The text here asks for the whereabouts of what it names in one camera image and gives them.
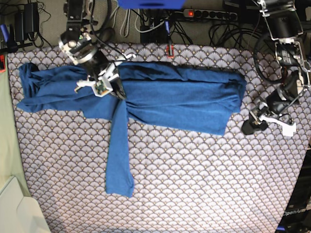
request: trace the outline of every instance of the power strip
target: power strip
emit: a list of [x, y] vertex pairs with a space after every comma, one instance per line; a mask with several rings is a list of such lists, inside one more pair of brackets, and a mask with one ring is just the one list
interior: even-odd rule
[[238, 21], [238, 14], [224, 11], [210, 11], [210, 10], [195, 10], [195, 9], [184, 9], [183, 11], [185, 18], [200, 19], [215, 19], [215, 20], [230, 20], [231, 22]]

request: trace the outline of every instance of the patterned tablecloth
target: patterned tablecloth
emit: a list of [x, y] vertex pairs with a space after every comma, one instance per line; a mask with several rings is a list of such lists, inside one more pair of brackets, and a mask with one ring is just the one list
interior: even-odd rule
[[[293, 138], [271, 124], [245, 137], [243, 121], [258, 96], [275, 87], [258, 78], [249, 51], [175, 45], [119, 44], [137, 55], [133, 61], [237, 69], [247, 91], [242, 110], [230, 118], [224, 136], [189, 132], [129, 121], [132, 198], [104, 191], [110, 122], [85, 119], [81, 112], [21, 111], [18, 67], [39, 69], [69, 64], [59, 48], [9, 54], [8, 68], [16, 127], [27, 185], [53, 233], [200, 232], [273, 233], [294, 189], [311, 136], [310, 93], [289, 108], [297, 123]], [[104, 50], [109, 59], [118, 55]], [[277, 75], [273, 56], [260, 57], [265, 74]]]

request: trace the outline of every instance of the folded shirt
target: folded shirt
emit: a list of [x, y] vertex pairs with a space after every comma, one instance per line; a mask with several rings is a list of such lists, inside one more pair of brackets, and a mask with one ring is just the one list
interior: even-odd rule
[[87, 118], [111, 120], [106, 166], [106, 192], [131, 197], [134, 179], [129, 168], [127, 122], [223, 135], [232, 113], [240, 111], [246, 81], [241, 74], [162, 63], [123, 63], [119, 74], [126, 100], [96, 97], [90, 87], [74, 92], [86, 79], [82, 67], [39, 71], [28, 63], [19, 68], [26, 112], [44, 109], [82, 111]]

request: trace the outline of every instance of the scalloped pattern fabric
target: scalloped pattern fabric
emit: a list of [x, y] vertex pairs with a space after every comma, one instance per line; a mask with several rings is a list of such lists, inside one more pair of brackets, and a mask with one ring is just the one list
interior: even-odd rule
[[[233, 114], [224, 136], [183, 131], [130, 120], [132, 198], [105, 193], [110, 122], [81, 112], [23, 112], [18, 67], [39, 69], [70, 63], [59, 48], [8, 55], [16, 128], [27, 185], [52, 233], [274, 233], [299, 175], [311, 136], [310, 93], [289, 108], [297, 123], [293, 138], [276, 124], [244, 136], [243, 121], [275, 86], [257, 76], [252, 54], [236, 49], [175, 45], [111, 44], [133, 61], [237, 69], [247, 80], [241, 113]], [[110, 60], [118, 54], [103, 50]], [[260, 56], [265, 75], [279, 76], [271, 55]]]

